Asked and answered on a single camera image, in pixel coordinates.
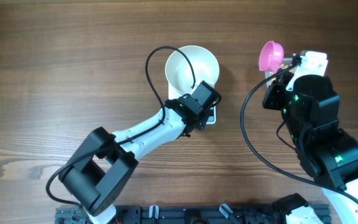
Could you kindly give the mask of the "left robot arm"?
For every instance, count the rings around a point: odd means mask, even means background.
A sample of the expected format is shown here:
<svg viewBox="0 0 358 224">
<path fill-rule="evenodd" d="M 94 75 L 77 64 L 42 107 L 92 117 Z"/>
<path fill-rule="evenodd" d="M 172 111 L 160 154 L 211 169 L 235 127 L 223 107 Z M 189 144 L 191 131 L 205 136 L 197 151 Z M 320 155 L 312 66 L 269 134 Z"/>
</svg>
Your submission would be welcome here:
<svg viewBox="0 0 358 224">
<path fill-rule="evenodd" d="M 203 129 L 221 95 L 200 82 L 191 92 L 166 100 L 157 114 L 131 128 L 107 132 L 99 127 L 85 138 L 58 173 L 59 181 L 79 202 L 91 223 L 109 223 L 113 203 L 139 160 L 159 146 L 194 129 Z"/>
</svg>

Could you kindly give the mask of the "pink plastic scoop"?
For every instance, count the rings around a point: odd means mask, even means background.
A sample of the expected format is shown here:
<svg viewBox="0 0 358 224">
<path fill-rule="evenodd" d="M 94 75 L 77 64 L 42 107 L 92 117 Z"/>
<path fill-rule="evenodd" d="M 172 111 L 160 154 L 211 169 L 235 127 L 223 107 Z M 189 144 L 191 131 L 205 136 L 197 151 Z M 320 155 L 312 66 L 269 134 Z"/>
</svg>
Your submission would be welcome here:
<svg viewBox="0 0 358 224">
<path fill-rule="evenodd" d="M 276 73 L 284 59 L 283 47 L 274 41 L 268 41 L 262 48 L 259 56 L 259 70 L 261 72 Z"/>
</svg>

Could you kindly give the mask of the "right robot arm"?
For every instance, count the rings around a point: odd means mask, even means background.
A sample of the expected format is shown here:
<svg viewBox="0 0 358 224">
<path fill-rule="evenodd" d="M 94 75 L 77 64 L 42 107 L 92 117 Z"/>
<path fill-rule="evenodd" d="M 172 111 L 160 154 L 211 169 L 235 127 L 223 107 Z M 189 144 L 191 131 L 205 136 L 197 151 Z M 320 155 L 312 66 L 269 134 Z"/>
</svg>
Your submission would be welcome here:
<svg viewBox="0 0 358 224">
<path fill-rule="evenodd" d="M 339 127 L 340 97 L 329 77 L 283 72 L 262 105 L 282 114 L 300 165 L 319 185 L 343 223 L 358 223 L 358 141 Z"/>
</svg>

